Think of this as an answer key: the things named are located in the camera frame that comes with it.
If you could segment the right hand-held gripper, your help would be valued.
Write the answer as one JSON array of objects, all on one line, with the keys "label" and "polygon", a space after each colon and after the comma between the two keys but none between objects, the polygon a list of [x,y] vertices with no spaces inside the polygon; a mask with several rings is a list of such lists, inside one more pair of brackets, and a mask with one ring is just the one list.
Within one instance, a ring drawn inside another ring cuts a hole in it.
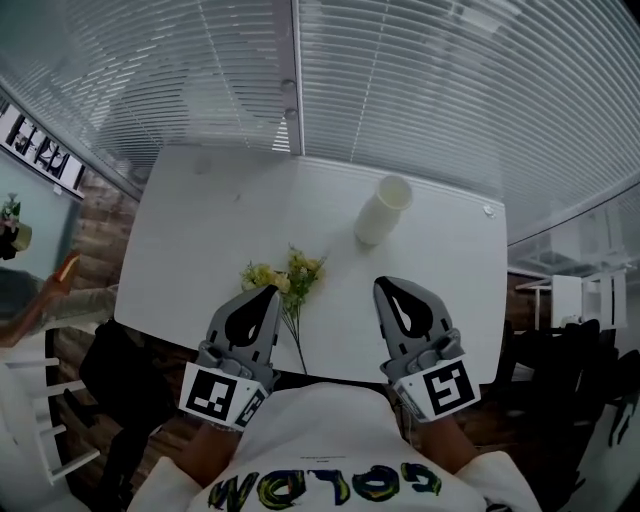
[{"label": "right hand-held gripper", "polygon": [[[378,277],[373,297],[392,357],[381,371],[416,421],[433,422],[480,400],[460,332],[450,329],[439,296],[406,279]],[[429,343],[409,352],[420,340]]]}]

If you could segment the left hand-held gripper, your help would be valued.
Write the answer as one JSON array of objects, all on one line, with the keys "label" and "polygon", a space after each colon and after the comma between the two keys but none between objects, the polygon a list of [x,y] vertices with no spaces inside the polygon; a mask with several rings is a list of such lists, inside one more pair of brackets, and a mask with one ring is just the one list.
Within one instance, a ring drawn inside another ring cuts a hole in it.
[{"label": "left hand-held gripper", "polygon": [[271,364],[279,324],[275,285],[244,291],[223,304],[196,361],[186,365],[179,409],[213,425],[244,430],[280,377]]}]

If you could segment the yellow flowers bouquet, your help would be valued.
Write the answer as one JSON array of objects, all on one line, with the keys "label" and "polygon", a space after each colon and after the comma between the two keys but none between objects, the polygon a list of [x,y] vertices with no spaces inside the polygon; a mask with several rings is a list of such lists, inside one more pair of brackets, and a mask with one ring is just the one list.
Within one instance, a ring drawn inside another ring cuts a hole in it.
[{"label": "yellow flowers bouquet", "polygon": [[290,332],[305,375],[308,374],[302,353],[300,323],[303,306],[314,286],[323,279],[325,257],[309,258],[293,245],[289,246],[284,269],[265,263],[249,262],[241,273],[241,289],[249,291],[267,285],[278,288],[283,299],[282,321]]}]

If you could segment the white vase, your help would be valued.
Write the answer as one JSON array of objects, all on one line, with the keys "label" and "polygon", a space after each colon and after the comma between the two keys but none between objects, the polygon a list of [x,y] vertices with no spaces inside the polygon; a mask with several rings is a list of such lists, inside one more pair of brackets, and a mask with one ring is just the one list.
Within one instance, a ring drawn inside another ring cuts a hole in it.
[{"label": "white vase", "polygon": [[355,236],[366,245],[380,244],[393,231],[412,200],[412,188],[407,180],[385,176],[361,208],[354,226]]}]

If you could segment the person's right forearm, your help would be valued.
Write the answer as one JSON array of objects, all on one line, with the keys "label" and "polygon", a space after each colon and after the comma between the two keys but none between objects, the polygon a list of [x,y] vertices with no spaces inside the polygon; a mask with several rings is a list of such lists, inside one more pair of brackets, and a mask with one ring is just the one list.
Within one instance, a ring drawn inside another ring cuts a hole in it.
[{"label": "person's right forearm", "polygon": [[452,415],[422,423],[416,433],[419,452],[450,474],[458,473],[480,456]]}]

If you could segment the person's left forearm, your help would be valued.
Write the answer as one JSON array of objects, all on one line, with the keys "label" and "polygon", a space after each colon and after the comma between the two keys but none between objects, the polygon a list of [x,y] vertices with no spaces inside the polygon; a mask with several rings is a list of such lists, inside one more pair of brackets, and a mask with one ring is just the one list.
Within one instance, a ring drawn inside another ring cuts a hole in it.
[{"label": "person's left forearm", "polygon": [[175,457],[176,466],[205,488],[227,468],[241,439],[235,430],[203,424]]}]

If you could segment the person's white printed t-shirt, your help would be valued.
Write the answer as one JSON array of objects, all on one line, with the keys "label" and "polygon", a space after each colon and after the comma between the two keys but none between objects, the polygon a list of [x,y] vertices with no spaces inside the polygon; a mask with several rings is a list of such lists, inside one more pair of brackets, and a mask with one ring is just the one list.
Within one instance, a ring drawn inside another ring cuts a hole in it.
[{"label": "person's white printed t-shirt", "polygon": [[502,451],[456,474],[406,442],[389,401],[361,387],[274,393],[207,487],[158,460],[127,512],[542,512]]}]

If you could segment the black office chair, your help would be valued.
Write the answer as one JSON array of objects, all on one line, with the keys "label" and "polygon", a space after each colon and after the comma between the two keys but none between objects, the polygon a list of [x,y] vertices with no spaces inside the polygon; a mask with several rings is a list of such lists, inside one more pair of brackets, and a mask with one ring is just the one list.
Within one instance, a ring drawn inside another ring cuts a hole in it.
[{"label": "black office chair", "polygon": [[618,359],[615,340],[597,320],[521,334],[506,322],[496,378],[483,399],[548,430],[591,427]]},{"label": "black office chair", "polygon": [[120,426],[98,484],[102,510],[120,512],[131,502],[131,479],[149,438],[174,416],[173,393],[149,353],[113,319],[96,329],[79,376],[95,400],[77,412],[82,423],[90,428],[105,415]]},{"label": "black office chair", "polygon": [[592,396],[598,402],[640,398],[640,350],[620,356],[611,348],[598,361],[592,377]]}]

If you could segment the white side table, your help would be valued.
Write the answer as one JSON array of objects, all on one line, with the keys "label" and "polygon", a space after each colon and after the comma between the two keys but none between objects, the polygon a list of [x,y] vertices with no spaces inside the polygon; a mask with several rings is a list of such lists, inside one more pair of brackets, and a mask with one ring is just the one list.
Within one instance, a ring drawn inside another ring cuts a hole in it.
[{"label": "white side table", "polygon": [[534,326],[540,328],[541,294],[551,297],[551,327],[597,320],[602,330],[627,327],[626,270],[605,271],[587,277],[552,275],[519,284],[517,291],[533,292]]}]

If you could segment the white slatted rack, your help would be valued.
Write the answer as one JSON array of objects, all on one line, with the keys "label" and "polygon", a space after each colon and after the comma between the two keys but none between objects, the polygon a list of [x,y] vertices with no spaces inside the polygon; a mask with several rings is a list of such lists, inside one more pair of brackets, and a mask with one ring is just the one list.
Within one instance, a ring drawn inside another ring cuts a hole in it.
[{"label": "white slatted rack", "polygon": [[67,427],[52,418],[50,401],[66,392],[81,391],[85,385],[80,380],[49,385],[47,370],[59,364],[55,357],[15,359],[6,349],[0,349],[0,433],[51,486],[101,454],[90,448],[68,462],[60,459],[57,441],[67,433]]}]

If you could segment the potted plant in gold pot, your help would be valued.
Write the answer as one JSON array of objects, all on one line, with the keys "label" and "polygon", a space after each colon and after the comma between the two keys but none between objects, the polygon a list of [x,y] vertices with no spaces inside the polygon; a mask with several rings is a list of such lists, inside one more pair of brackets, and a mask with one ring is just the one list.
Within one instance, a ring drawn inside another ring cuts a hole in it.
[{"label": "potted plant in gold pot", "polygon": [[0,260],[14,259],[25,251],[32,237],[32,228],[20,221],[21,202],[16,193],[9,193],[0,207]]}]

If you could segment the black and white wall picture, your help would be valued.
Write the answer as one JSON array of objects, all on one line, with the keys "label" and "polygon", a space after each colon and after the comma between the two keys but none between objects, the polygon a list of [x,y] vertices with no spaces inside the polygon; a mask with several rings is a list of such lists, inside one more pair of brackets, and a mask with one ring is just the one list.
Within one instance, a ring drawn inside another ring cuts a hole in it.
[{"label": "black and white wall picture", "polygon": [[80,200],[85,165],[0,95],[0,148],[54,185]]}]

